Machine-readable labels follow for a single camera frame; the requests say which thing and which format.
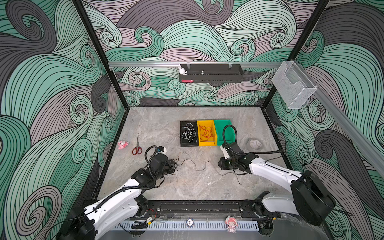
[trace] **white cable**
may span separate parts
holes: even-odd
[[[195,139],[196,131],[195,131],[195,128],[193,127],[192,123],[189,122],[185,125],[185,127],[181,127],[181,128],[185,129],[185,132],[183,132],[183,134],[181,135],[182,138],[187,139],[188,142],[191,142],[191,141],[193,141],[193,139]]]

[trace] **pink plush toy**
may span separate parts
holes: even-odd
[[[126,146],[128,146],[128,144],[129,144],[129,142],[127,142],[127,141],[119,141],[118,142],[119,149],[125,148]]]

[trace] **white rabbit figurine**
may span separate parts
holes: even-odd
[[[187,75],[187,71],[184,68],[182,68],[181,65],[179,65],[179,73],[181,75]]]

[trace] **white cable tray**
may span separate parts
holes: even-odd
[[[148,226],[146,231],[203,231],[203,230],[215,230],[215,231],[226,231],[227,225],[225,224],[225,221],[221,220],[195,220],[194,225],[189,228],[187,227],[185,220],[155,220],[151,225]],[[259,227],[257,226],[256,221],[237,221],[238,226],[236,227],[236,231],[259,231]],[[124,227],[124,229],[129,231],[135,231],[131,227],[133,225],[137,225],[137,223],[134,223],[134,221],[123,221],[121,225]],[[111,229],[111,231],[116,231],[123,229],[120,227],[120,225],[115,226]]]

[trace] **scissors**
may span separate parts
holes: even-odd
[[[141,154],[143,152],[143,149],[139,147],[139,134],[137,134],[137,145],[132,149],[132,154]]]

